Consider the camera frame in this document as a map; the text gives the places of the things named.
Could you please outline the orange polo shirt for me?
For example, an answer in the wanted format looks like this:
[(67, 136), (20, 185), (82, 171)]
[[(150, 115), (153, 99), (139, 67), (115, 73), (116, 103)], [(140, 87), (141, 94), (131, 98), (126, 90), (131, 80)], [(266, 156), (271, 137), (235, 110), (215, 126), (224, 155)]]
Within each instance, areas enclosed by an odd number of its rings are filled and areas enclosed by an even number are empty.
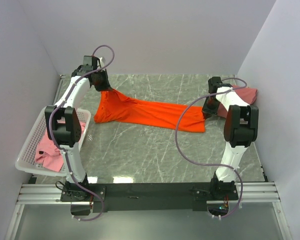
[(177, 125), (186, 107), (177, 103), (140, 100), (113, 89), (101, 92), (94, 122), (121, 122), (172, 130), (178, 128), (190, 133), (205, 132), (205, 119), (199, 106), (191, 106)]

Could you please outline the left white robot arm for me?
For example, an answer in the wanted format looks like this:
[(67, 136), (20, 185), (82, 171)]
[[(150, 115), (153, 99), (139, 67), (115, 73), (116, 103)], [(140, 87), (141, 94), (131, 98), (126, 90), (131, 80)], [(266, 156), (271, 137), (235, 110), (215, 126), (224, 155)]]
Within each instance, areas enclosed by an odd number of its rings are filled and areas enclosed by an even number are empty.
[(98, 92), (111, 89), (106, 68), (103, 57), (85, 55), (83, 63), (71, 74), (70, 83), (62, 97), (44, 110), (47, 135), (60, 150), (66, 170), (61, 196), (64, 202), (84, 201), (95, 196), (89, 188), (88, 176), (80, 157), (82, 127), (77, 108), (91, 87)]

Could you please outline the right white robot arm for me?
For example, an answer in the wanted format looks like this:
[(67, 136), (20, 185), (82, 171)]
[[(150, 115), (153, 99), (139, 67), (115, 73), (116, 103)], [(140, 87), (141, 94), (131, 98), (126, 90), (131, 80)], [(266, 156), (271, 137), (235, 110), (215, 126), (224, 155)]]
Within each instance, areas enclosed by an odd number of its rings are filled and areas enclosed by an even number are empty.
[(207, 97), (202, 107), (205, 119), (216, 116), (220, 106), (226, 110), (223, 129), (225, 149), (220, 166), (210, 182), (209, 193), (215, 200), (233, 197), (236, 173), (242, 156), (257, 139), (259, 109), (244, 101), (229, 83), (223, 83), (221, 77), (213, 76), (208, 80)]

